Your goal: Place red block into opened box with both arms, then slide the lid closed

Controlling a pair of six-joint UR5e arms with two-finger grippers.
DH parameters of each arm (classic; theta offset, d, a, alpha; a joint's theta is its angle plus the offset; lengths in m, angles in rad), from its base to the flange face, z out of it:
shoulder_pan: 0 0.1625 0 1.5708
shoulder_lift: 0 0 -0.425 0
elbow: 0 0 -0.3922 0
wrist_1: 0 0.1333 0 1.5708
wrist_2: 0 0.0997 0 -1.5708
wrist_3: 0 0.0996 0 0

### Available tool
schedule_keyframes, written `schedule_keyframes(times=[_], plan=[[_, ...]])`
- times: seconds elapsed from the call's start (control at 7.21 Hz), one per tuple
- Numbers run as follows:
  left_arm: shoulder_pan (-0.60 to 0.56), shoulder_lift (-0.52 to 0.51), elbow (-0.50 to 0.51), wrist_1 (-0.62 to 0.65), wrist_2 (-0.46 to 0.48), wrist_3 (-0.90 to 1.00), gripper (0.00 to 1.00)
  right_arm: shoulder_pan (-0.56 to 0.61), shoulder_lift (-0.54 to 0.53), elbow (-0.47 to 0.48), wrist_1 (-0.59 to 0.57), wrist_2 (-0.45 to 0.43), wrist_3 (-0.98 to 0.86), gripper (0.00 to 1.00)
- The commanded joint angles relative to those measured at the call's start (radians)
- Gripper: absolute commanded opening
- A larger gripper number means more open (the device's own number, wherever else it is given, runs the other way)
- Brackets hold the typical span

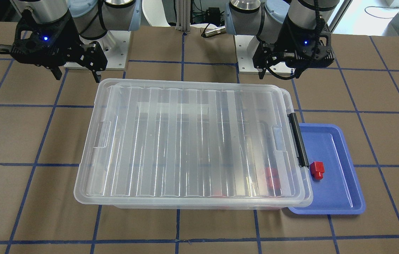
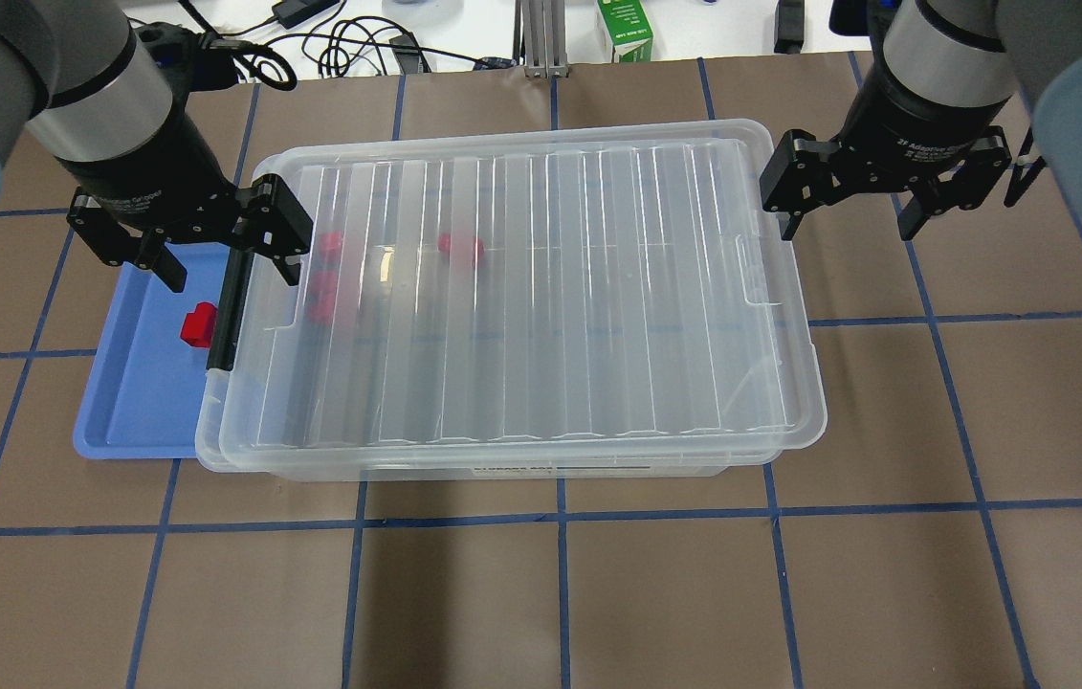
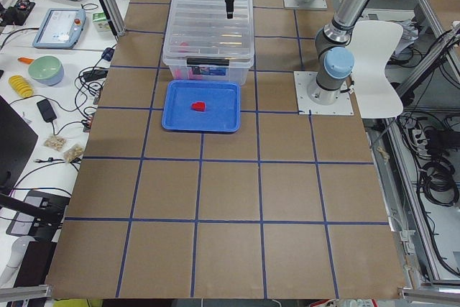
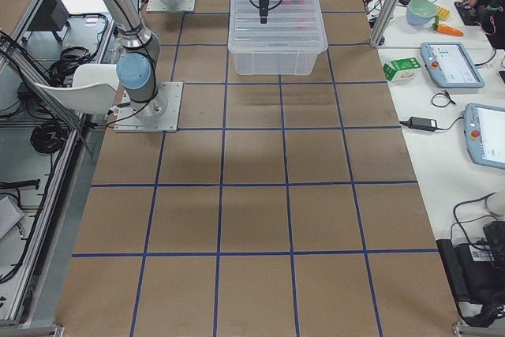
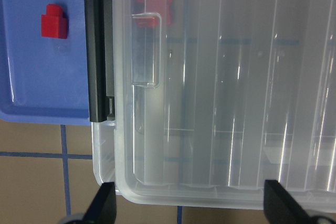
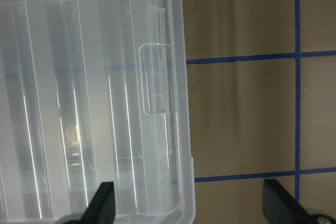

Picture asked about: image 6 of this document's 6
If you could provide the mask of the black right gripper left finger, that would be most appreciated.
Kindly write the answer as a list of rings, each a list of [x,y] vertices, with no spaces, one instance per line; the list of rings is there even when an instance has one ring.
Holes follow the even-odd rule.
[[[103,182],[92,198],[86,211],[79,219],[79,223],[114,223],[115,194],[114,183]]]

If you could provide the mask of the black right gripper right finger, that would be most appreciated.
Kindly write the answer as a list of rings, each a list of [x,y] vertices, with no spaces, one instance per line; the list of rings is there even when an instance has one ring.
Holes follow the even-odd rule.
[[[263,213],[268,223],[312,223],[310,215],[276,179],[263,182]]]

